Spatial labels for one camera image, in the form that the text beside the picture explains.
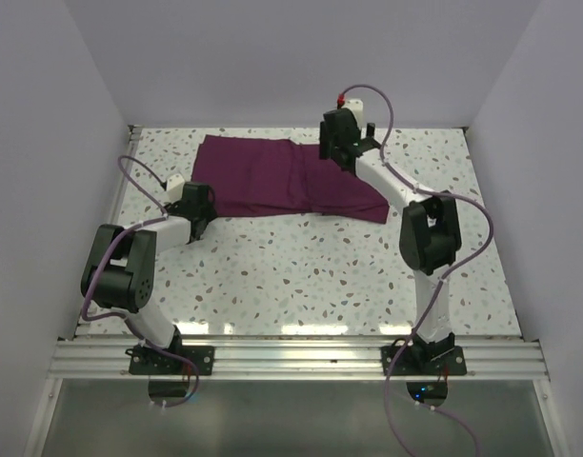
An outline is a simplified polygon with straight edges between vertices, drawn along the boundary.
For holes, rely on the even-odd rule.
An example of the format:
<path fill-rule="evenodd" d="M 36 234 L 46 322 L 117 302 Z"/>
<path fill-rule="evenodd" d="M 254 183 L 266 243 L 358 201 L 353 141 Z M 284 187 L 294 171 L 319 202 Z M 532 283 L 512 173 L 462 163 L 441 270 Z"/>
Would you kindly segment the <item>purple cloth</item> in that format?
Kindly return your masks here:
<path fill-rule="evenodd" d="M 192 180 L 211 186 L 221 217 L 320 213 L 384 224 L 390 210 L 368 184 L 321 160 L 317 145 L 286 139 L 208 135 Z"/>

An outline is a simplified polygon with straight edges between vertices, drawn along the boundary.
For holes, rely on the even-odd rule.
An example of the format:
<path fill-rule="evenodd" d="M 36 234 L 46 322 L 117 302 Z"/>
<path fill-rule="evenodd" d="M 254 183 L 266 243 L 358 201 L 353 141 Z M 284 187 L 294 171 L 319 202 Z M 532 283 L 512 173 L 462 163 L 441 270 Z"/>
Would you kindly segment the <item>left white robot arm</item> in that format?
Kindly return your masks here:
<path fill-rule="evenodd" d="M 184 349 L 173 342 L 178 329 L 151 298 L 156 257 L 198 240 L 216 217 L 212 187 L 186 182 L 161 216 L 126 228 L 100 226 L 81 278 L 81 318 L 121 319 L 133 335 L 154 347 L 154 366 L 167 374 L 178 371 L 185 361 Z"/>

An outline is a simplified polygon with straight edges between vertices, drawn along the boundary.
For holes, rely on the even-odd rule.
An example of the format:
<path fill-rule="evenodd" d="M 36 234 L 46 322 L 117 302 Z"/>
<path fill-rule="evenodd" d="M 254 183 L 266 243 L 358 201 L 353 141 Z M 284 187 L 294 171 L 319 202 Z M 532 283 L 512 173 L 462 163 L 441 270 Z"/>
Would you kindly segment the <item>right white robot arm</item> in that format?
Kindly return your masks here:
<path fill-rule="evenodd" d="M 413 271 L 416 297 L 412 365 L 433 373 L 445 362 L 437 343 L 452 333 L 448 280 L 444 273 L 456 260 L 461 234 L 457 206 L 448 193 L 422 188 L 384 159 L 383 146 L 374 138 L 374 125 L 359 128 L 356 112 L 339 108 L 326 112 L 319 127 L 319 157 L 331 159 L 376 190 L 401 214 L 399 251 Z"/>

